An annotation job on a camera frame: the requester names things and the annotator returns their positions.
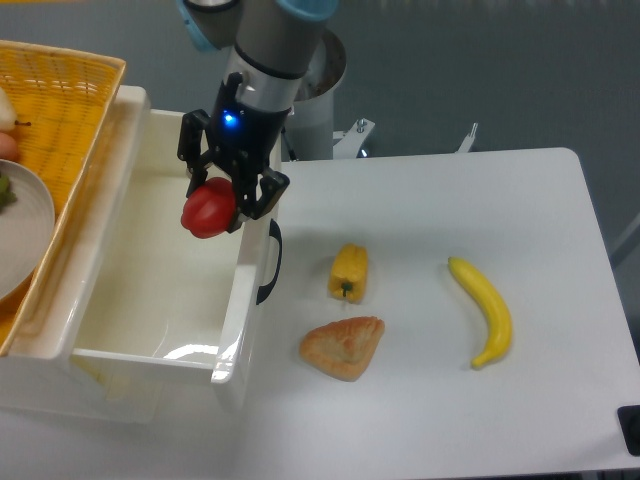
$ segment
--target white plate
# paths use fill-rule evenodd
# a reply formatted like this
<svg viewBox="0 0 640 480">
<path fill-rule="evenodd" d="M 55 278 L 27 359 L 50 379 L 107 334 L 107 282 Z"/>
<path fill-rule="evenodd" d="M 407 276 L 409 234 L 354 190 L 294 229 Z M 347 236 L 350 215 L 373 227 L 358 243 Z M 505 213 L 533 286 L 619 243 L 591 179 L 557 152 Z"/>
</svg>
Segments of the white plate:
<svg viewBox="0 0 640 480">
<path fill-rule="evenodd" d="M 33 272 L 44 255 L 55 225 L 53 199 L 45 184 L 14 162 L 0 160 L 17 201 L 0 210 L 0 299 Z"/>
</svg>

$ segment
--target white table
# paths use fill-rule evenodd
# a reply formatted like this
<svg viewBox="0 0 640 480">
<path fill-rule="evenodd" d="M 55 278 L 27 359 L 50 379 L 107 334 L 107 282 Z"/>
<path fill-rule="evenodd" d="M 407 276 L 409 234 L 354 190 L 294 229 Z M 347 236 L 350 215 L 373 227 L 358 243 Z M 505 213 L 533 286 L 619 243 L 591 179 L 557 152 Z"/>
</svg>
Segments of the white table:
<svg viewBox="0 0 640 480">
<path fill-rule="evenodd" d="M 495 476 L 640 466 L 616 409 L 640 369 L 579 161 L 567 150 L 285 166 L 281 277 L 265 305 L 245 409 L 167 386 L 126 425 L 0 411 L 3 476 L 353 479 Z M 331 257 L 367 246 L 361 305 L 326 293 Z M 446 270 L 468 258 L 514 318 L 504 361 L 472 371 L 486 329 Z M 297 343 L 372 314 L 387 331 L 355 383 L 303 364 Z"/>
</svg>

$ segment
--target yellow bell pepper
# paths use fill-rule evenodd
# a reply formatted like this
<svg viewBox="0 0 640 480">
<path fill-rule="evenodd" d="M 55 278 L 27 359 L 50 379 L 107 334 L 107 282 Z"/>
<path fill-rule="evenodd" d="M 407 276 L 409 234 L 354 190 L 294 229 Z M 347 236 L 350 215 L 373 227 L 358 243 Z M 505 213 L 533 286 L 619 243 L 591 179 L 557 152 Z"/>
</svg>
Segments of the yellow bell pepper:
<svg viewBox="0 0 640 480">
<path fill-rule="evenodd" d="M 336 255 L 329 276 L 329 292 L 336 298 L 359 302 L 367 288 L 367 249 L 347 243 Z"/>
</svg>

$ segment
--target blue led light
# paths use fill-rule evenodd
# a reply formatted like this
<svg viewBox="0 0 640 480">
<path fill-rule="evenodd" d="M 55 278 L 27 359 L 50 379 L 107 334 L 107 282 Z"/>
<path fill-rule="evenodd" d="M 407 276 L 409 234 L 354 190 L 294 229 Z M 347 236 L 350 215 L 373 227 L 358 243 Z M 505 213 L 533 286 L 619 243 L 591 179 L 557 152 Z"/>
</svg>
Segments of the blue led light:
<svg viewBox="0 0 640 480">
<path fill-rule="evenodd" d="M 225 127 L 235 128 L 238 126 L 239 120 L 235 115 L 227 112 L 226 110 L 222 112 L 222 119 L 224 120 Z"/>
</svg>

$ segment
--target wicker basket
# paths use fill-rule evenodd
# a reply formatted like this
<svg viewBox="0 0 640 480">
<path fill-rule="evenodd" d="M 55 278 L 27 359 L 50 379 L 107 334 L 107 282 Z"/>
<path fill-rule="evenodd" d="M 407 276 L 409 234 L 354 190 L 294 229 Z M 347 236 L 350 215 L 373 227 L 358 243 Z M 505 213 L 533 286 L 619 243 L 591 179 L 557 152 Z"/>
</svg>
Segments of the wicker basket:
<svg viewBox="0 0 640 480">
<path fill-rule="evenodd" d="M 123 60 L 74 50 L 0 41 L 0 86 L 21 122 L 12 135 L 19 162 L 53 197 L 56 226 L 31 280 L 0 301 L 0 355 L 33 315 L 51 274 L 74 201 L 125 71 Z"/>
</svg>

